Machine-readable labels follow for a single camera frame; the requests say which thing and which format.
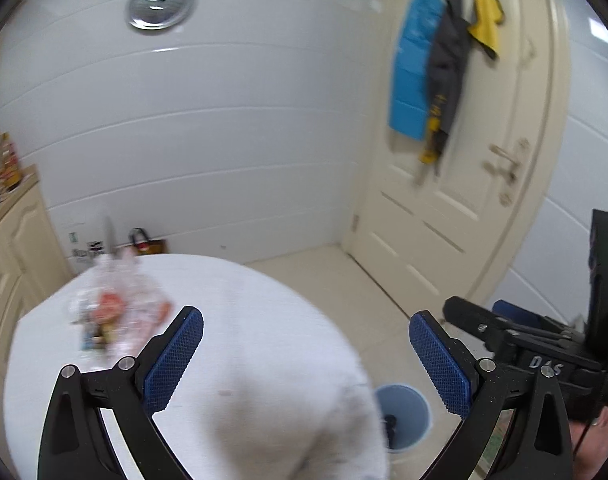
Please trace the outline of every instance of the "hanging clothes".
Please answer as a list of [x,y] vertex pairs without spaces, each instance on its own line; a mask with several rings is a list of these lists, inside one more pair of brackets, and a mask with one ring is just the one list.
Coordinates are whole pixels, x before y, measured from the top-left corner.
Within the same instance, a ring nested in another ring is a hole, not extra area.
[[393,65],[388,125],[418,140],[428,116],[426,61],[443,12],[442,0],[412,0]]
[[463,0],[447,0],[428,59],[426,92],[430,114],[426,147],[420,155],[425,164],[439,161],[462,94],[468,53],[470,23],[462,17]]
[[504,9],[499,0],[475,0],[477,21],[468,28],[471,36],[491,59],[499,55],[497,25],[504,22]]

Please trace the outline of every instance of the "countertop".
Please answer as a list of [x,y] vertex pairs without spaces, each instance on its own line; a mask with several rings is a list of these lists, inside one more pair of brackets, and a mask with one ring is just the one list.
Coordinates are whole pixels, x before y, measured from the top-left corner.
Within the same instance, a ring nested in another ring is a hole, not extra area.
[[4,218],[11,208],[25,195],[25,193],[35,186],[40,181],[40,177],[37,174],[37,167],[35,164],[28,166],[22,170],[24,177],[19,186],[7,194],[4,202],[0,204],[0,220]]

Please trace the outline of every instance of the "human hand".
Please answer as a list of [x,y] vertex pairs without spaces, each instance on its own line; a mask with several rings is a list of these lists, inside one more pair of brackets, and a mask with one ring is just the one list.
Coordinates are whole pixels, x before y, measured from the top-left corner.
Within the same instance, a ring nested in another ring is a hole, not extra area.
[[[580,440],[585,424],[570,422],[573,449]],[[597,423],[588,430],[573,464],[574,480],[591,480],[608,458],[608,407],[604,407]]]

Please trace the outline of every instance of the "blue gripper pad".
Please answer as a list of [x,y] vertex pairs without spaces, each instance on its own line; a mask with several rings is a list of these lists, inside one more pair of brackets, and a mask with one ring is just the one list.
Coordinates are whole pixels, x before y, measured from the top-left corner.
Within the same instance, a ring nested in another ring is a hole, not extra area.
[[408,336],[446,409],[466,418],[471,406],[470,381],[420,312],[411,318]]
[[492,311],[493,314],[508,318],[516,323],[519,323],[520,325],[530,326],[533,328],[542,328],[540,316],[528,310],[524,310],[513,303],[508,303],[508,301],[495,301]]
[[202,340],[204,320],[193,310],[177,329],[144,379],[143,405],[149,415],[161,412],[168,405],[177,383]]

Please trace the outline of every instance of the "blue jacket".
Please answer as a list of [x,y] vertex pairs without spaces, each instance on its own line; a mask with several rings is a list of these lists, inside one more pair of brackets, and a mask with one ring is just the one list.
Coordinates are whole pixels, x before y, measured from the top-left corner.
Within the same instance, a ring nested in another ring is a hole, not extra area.
[[393,65],[388,125],[418,140],[428,117],[426,65],[443,12],[442,0],[412,0]]

